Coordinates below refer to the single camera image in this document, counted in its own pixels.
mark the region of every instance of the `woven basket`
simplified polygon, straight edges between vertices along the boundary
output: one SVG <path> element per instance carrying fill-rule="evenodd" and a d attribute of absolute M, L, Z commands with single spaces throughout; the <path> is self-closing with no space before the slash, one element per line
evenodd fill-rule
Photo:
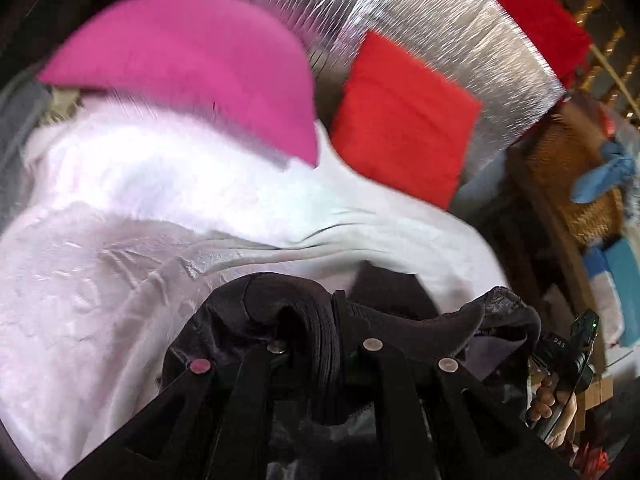
<path fill-rule="evenodd" d="M 527 159 L 535 181 L 582 246 L 596 238 L 619 235 L 624 223 L 622 196 L 617 187 L 590 204 L 571 202 L 576 179 L 601 163 L 582 137 L 560 122 L 549 127 Z"/>

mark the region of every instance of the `blue object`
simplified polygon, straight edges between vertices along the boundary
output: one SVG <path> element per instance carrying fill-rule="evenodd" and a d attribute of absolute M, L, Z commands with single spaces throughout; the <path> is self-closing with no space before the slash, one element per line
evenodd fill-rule
<path fill-rule="evenodd" d="M 571 192 L 571 201 L 590 204 L 609 189 L 622 184 L 627 177 L 636 174 L 636 162 L 616 142 L 605 142 L 600 148 L 605 163 L 579 177 Z"/>
<path fill-rule="evenodd" d="M 605 251 L 607 265 L 616 284 L 625 319 L 620 344 L 633 346 L 640 340 L 640 271 L 626 238 L 620 238 Z"/>
<path fill-rule="evenodd" d="M 584 267 L 587 269 L 589 279 L 597 276 L 601 272 L 609 270 L 604 253 L 598 247 L 590 247 L 582 257 L 582 261 L 584 262 Z"/>

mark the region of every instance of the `human hand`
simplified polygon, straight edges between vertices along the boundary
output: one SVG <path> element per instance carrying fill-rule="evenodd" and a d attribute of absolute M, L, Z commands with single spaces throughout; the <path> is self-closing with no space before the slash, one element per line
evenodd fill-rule
<path fill-rule="evenodd" d="M 551 407 L 556 403 L 567 406 L 562 412 L 556 427 L 552 431 L 549 438 L 546 440 L 546 444 L 555 449 L 562 446 L 564 438 L 566 436 L 566 430 L 569 429 L 572 420 L 574 420 L 575 413 L 578 411 L 578 403 L 575 399 L 575 394 L 569 394 L 567 392 L 556 392 L 557 397 L 554 396 L 551 391 L 551 377 L 547 376 L 543 379 L 542 384 L 536 391 L 536 397 L 531 401 L 531 407 L 527 412 L 527 418 L 529 420 L 540 420 L 541 418 L 549 418 L 551 416 Z"/>

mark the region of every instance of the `silver reflective surface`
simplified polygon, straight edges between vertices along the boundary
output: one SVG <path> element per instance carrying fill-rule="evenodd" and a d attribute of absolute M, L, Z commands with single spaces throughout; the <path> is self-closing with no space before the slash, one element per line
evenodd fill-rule
<path fill-rule="evenodd" d="M 463 182 L 563 94 L 551 68 L 495 0 L 254 0 L 305 43 L 328 121 L 367 29 L 379 31 L 482 102 Z"/>

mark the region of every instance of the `white sheet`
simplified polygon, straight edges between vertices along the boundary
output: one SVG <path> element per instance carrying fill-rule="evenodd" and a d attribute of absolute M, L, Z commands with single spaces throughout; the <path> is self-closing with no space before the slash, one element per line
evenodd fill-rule
<path fill-rule="evenodd" d="M 30 207 L 0 239 L 0 418 L 60 478 L 155 394 L 166 347 L 249 272 L 349 288 L 358 262 L 418 274 L 443 312 L 506 280 L 447 213 L 354 174 L 274 162 L 209 123 L 97 98 L 43 128 Z"/>

